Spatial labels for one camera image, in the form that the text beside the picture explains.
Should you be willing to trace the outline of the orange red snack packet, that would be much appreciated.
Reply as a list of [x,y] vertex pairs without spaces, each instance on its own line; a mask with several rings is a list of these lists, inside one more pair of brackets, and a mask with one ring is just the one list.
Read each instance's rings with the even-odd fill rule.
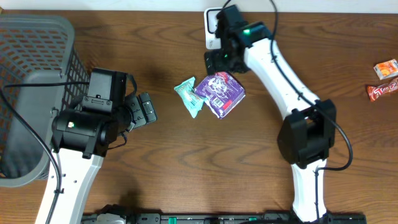
[[394,78],[389,83],[384,83],[380,86],[367,86],[366,90],[370,101],[376,101],[382,95],[397,91],[397,78]]

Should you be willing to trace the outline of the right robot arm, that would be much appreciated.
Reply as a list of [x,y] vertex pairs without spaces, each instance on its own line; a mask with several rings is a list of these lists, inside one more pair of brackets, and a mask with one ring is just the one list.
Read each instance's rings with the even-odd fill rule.
[[276,32],[263,22],[250,24],[235,5],[208,8],[204,20],[207,73],[252,71],[258,77],[283,119],[277,144],[293,172],[293,213],[302,223],[323,220],[323,171],[335,143],[335,105],[320,100],[296,76],[277,46]]

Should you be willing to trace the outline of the white orange small packet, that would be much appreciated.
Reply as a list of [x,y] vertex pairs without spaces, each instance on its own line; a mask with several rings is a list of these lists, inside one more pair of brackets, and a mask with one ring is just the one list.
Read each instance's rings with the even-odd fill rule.
[[396,77],[398,73],[398,64],[396,59],[378,63],[374,66],[374,71],[380,80]]

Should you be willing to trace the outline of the teal wipes packet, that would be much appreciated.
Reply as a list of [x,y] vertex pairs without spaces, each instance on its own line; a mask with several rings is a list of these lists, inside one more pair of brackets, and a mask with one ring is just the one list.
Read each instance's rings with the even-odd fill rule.
[[194,92],[195,77],[185,80],[174,87],[174,90],[181,97],[185,107],[192,118],[196,118],[198,112],[202,109],[205,99]]

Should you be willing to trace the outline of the purple red snack packet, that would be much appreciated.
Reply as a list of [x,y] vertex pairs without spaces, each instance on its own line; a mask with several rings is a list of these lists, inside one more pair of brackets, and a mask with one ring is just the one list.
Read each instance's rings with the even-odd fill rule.
[[226,117],[246,96],[243,86],[229,72],[208,75],[195,87],[195,93],[205,98],[219,119]]

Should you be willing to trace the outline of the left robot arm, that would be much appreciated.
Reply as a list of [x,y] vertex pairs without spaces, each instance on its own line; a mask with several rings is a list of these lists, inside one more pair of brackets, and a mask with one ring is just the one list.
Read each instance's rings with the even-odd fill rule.
[[119,135],[157,120],[151,98],[141,93],[106,116],[67,109],[53,121],[49,176],[36,223],[80,223],[110,144]]

